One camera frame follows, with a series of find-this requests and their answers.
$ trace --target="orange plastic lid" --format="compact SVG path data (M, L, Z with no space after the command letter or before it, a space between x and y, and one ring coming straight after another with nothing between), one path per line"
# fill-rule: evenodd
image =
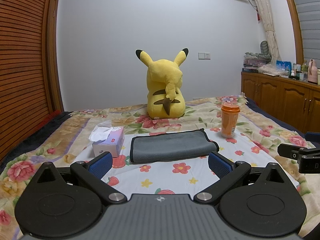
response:
M224 112L239 113L240 107L235 104L224 103L221 107L221 110Z

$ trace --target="pikachu ear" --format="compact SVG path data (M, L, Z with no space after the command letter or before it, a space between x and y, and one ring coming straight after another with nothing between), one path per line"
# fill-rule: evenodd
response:
M178 55L176 56L173 62L176 63L178 66L180 66L187 58L188 53L189 53L189 50L187 48L183 49L178 53Z
M140 59L147 67L149 67L149 64L151 62L153 62L152 58L145 51L141 49L136 50L136 55L138 59Z

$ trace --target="curtain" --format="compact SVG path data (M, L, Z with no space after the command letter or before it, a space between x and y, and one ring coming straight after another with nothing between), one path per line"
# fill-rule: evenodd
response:
M258 12L266 31L267 42L269 45L270 54L272 56L271 63L276 63L277 60L281 60L281 57L279 55L279 48L276 39L270 1L255 0L255 2L257 4Z

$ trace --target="yellow plush toy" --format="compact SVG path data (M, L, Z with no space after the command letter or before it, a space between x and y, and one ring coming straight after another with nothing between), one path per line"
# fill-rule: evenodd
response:
M182 72L179 66L187 58L188 49L180 51L173 62L167 59L152 61L151 57L140 49L136 50L136 55L148 67L149 116L153 119L183 116L186 104L180 91Z

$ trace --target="pink thermos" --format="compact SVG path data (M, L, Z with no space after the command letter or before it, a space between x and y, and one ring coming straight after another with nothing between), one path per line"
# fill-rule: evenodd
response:
M318 83L318 68L316 66L315 60L311 59L308 68L308 81L311 83Z

